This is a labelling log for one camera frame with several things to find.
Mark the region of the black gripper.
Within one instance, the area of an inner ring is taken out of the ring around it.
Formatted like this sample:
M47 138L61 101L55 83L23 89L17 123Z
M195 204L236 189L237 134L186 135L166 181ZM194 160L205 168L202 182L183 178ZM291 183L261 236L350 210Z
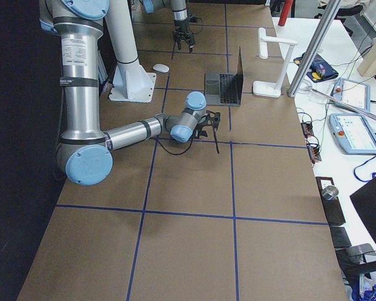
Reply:
M174 20L175 30L173 31L173 39L177 45L177 49L181 50L181 41L185 41L189 45L189 52L193 52L196 43L194 33L189 29L188 19Z
M194 129L194 138L199 138L200 136L207 137L207 132L203 129L204 127L207 127L207 126L212 127L212 135L213 135L217 154L220 154L220 150L219 150L216 131L219 127L220 121L221 121L220 112L213 112L210 110L206 110L206 114L200 119L199 123L196 125Z

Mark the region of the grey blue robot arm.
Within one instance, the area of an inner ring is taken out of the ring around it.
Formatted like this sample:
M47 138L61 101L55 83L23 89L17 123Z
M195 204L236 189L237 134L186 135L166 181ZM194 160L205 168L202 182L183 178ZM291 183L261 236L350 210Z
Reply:
M72 182L91 186L112 170L114 150L168 133L180 143L217 129L220 115L207 109L201 92L191 92L179 115L158 114L107 131L100 129L98 40L108 31L117 67L110 98L148 103L156 81L139 62L130 10L126 1L41 1L41 28L61 38L66 101L66 130L61 134L56 163Z
M189 23L192 17L187 8L187 1L184 0L143 0L140 3L147 14L152 14L160 9L169 7L173 14L174 31L172 33L174 43L178 50L181 50L181 42L188 45L189 53L192 53L196 44L195 34L190 29Z

